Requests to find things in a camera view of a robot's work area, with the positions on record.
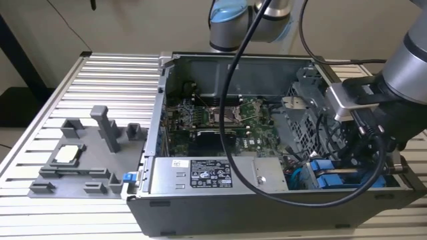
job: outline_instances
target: wire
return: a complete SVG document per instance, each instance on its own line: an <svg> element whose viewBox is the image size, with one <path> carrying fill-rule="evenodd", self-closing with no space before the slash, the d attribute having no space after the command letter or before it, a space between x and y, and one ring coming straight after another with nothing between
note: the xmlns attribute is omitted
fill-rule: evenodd
<svg viewBox="0 0 427 240"><path fill-rule="evenodd" d="M325 65L348 65L348 64L384 64L386 60L384 59L365 59L365 60L350 60L350 61L324 61L318 59L313 52L309 50L304 33L302 33L302 18L304 18L304 12L305 12L305 7L306 7L308 0L304 0L301 7L300 7L300 14L298 14L298 23L297 23L297 29L298 29L298 37L300 37L300 42L301 45L310 56L310 58L320 64Z"/></svg>
<svg viewBox="0 0 427 240"><path fill-rule="evenodd" d="M210 29L210 14L212 14L212 9L213 9L213 5L214 5L214 1L216 1L216 0L212 0L210 8L208 9L208 16L206 16L208 29Z"/></svg>
<svg viewBox="0 0 427 240"><path fill-rule="evenodd" d="M316 152L320 153L321 143L320 143L320 123L321 123L322 113L318 114L317 120L314 121L314 144Z"/></svg>
<svg viewBox="0 0 427 240"><path fill-rule="evenodd" d="M373 135L372 136L372 140L374 141L374 144L376 144L376 148L377 148L377 161L376 161L376 167L374 167L374 170L373 170L373 174L370 175L370 177L368 178L368 180L365 181L365 183L358 186L358 188L350 192L350 194L348 194L346 196L344 196L342 198L337 199L337 200L333 200L333 201L329 201L329 202L325 202L325 203L305 203L305 202L293 202L293 201L288 201L285 199L281 199L273 195L269 195L266 192L264 192L262 190L257 189L250 183L249 181L245 179L245 177L242 176L238 168L237 168L237 165L236 165L236 162L233 160L233 156L232 156L232 153L228 149L228 141L226 141L226 136L225 136L225 122L224 122L224 113L225 113L225 99L226 99L226 93L228 93L228 88L229 88L229 84L230 84L230 81L232 81L232 77L233 77L233 73L234 73L234 70L236 70L236 66L237 66L237 63L238 63L238 59L242 55L242 52L248 46L248 43L250 41L250 38L252 38L252 35L253 35L253 32L256 30L256 27L260 23L260 20L262 18L262 15L264 15L264 12L265 12L265 9L269 5L272 0L265 0L261 4L261 7L257 11L257 14L254 16L254 19L253 19L253 22L248 28L248 31L246 31L246 34L242 38L242 41L241 41L241 45L237 49L237 52L232 58L232 62L230 62L230 65L229 65L229 69L228 69L228 73L226 73L226 76L225 76L225 79L224 79L224 85L222 85L222 90L221 90L221 94L220 94L220 103L218 103L218 136L220 136L220 143L221 143L221 147L222 147L222 150L224 150L224 153L225 153L225 156L226 156L226 159L228 159L228 162L229 162L229 165L230 165L230 168L233 170L233 173L236 175L236 177L238 178L238 180L241 181L241 183L244 184L244 186L253 192L256 193L257 195L281 203L281 204L288 204L290 206L294 206L294 207L306 207L306 208L326 208L326 207L334 207L340 204L344 204L346 203L348 201L350 201L352 199L354 199L358 195L361 195L368 189L369 187L373 185L373 183L376 182L380 174L382 173L382 166L384 166L384 163L385 163L385 156L386 156L386 151L385 151L385 144L384 144L384 141L382 139Z"/></svg>
<svg viewBox="0 0 427 240"><path fill-rule="evenodd" d="M298 152L292 152L292 153L282 153L282 155L293 156L293 154L301 154L302 152L306 152L308 149L304 149L302 151Z"/></svg>
<svg viewBox="0 0 427 240"><path fill-rule="evenodd" d="M87 50L91 52L91 48L89 47L89 45L86 44L86 42L82 40L82 38L79 37L79 35L75 33L75 31L73 30L71 26L69 26L63 16L61 15L59 11L57 10L57 8L54 7L54 5L51 4L51 2L49 0L45 0L47 2L47 4L51 6L51 8L54 9L57 15L59 16L59 18L63 20L69 30L73 32L73 34L77 36L77 38L81 40L81 42L83 43L83 45L86 46Z"/></svg>
<svg viewBox="0 0 427 240"><path fill-rule="evenodd" d="M6 148L6 149L11 149L11 147L7 146L7 145L0 144L0 146L3 147L3 148Z"/></svg>
<svg viewBox="0 0 427 240"><path fill-rule="evenodd" d="M333 136L334 135L334 133L336 133L336 131L340 129L340 125L337 125L333 129L332 129L332 132L330 132L330 136ZM336 151L334 150L334 152L333 151L330 151L330 148L329 148L329 142L332 141L332 138L326 138L326 140L325 140L325 150L326 150L326 153L328 153L328 155L329 156L332 156L334 159L338 159L338 156L334 154L336 152L338 152L338 151Z"/></svg>

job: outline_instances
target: white sticker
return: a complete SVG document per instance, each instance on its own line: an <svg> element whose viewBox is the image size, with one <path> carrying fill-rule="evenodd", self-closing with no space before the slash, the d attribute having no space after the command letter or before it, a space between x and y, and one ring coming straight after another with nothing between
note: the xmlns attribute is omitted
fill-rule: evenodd
<svg viewBox="0 0 427 240"><path fill-rule="evenodd" d="M189 165L188 160L180 160L180 159L172 160L172 168L188 168L188 165Z"/></svg>

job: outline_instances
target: open computer chassis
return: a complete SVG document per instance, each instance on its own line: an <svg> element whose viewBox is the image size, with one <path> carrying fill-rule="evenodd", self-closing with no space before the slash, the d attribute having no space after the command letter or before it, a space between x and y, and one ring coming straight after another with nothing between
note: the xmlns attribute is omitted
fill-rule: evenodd
<svg viewBox="0 0 427 240"><path fill-rule="evenodd" d="M293 207L250 192L229 168L218 138L218 95L230 60L232 54L174 52L164 63L145 163L126 190L145 235L354 228L427 193L410 169L381 176L360 197L332 208ZM290 201L336 200L369 175L328 174L365 164L338 159L333 151L345 145L344 123L326 116L316 140L324 92L338 81L328 66L302 56L244 55L236 67L225 100L226 144L248 181Z"/></svg>

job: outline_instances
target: white wall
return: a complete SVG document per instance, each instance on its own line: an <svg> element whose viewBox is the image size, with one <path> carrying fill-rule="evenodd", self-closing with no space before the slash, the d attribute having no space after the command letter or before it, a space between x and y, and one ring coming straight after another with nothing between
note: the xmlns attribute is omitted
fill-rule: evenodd
<svg viewBox="0 0 427 240"><path fill-rule="evenodd" d="M302 21L309 49L328 59L386 59L420 12L409 0L309 0ZM290 54L305 54L298 36ZM376 72L381 64L366 67Z"/></svg>
<svg viewBox="0 0 427 240"><path fill-rule="evenodd" d="M50 0L93 52L158 54L208 51L210 0ZM49 86L85 45L45 0L0 0L0 13ZM278 44L250 43L248 52L277 53Z"/></svg>
<svg viewBox="0 0 427 240"><path fill-rule="evenodd" d="M97 0L95 11L89 0L50 2L94 52L209 50L210 0ZM418 12L409 0L310 0L304 20L308 44L329 59L386 58ZM54 87L85 45L45 0L0 0L0 13L41 78ZM278 44L250 43L246 51L277 54L280 49ZM305 54L298 39L290 54ZM9 67L1 64L0 78L3 71L13 72L3 70Z"/></svg>

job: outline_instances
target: power supply label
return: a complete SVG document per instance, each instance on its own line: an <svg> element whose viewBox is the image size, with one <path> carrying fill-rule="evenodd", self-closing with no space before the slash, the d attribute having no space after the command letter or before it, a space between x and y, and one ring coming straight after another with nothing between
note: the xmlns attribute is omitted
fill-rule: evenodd
<svg viewBox="0 0 427 240"><path fill-rule="evenodd" d="M226 160L190 160L192 188L232 188L232 172Z"/></svg>

